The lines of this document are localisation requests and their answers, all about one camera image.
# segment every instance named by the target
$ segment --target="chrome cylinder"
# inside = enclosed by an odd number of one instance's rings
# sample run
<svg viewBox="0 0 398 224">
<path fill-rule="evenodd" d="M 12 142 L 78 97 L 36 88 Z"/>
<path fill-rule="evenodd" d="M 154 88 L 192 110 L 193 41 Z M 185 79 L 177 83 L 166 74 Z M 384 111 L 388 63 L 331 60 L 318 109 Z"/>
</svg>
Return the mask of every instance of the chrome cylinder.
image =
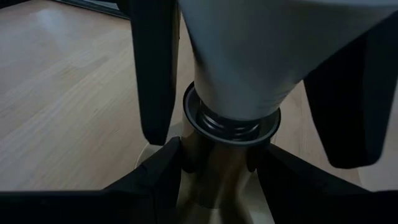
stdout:
<svg viewBox="0 0 398 224">
<path fill-rule="evenodd" d="M 189 183 L 182 189 L 187 197 L 179 198 L 179 223 L 252 223 L 241 192 L 279 127 L 280 111 L 259 120 L 256 138 L 236 140 L 216 136 L 197 122 L 200 99 L 193 85 L 183 104 L 183 172 Z"/>
</svg>

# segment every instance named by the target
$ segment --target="wooden floor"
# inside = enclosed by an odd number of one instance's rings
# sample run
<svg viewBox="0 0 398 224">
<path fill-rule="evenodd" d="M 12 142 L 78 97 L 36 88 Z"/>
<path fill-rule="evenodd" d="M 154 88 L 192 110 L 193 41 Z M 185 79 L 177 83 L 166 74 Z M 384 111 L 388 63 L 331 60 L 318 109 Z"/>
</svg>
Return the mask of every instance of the wooden floor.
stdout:
<svg viewBox="0 0 398 224">
<path fill-rule="evenodd" d="M 193 80 L 181 27 L 177 99 Z M 282 105 L 274 142 L 329 165 L 300 84 Z M 100 189 L 133 170 L 146 145 L 139 124 L 129 21 L 51 1 L 0 10 L 0 190 Z"/>
</svg>

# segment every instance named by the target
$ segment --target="metal cylinder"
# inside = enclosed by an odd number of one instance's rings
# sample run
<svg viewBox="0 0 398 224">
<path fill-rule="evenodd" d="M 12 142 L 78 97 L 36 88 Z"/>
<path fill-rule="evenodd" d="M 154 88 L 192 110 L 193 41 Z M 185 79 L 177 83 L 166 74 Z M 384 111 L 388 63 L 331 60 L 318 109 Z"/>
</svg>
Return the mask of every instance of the metal cylinder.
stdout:
<svg viewBox="0 0 398 224">
<path fill-rule="evenodd" d="M 183 169 L 190 183 L 183 189 L 188 197 L 179 202 L 179 222 L 252 223 L 241 192 L 279 127 L 280 111 L 259 120 L 256 138 L 228 139 L 200 125 L 200 99 L 193 85 L 183 104 Z"/>
</svg>

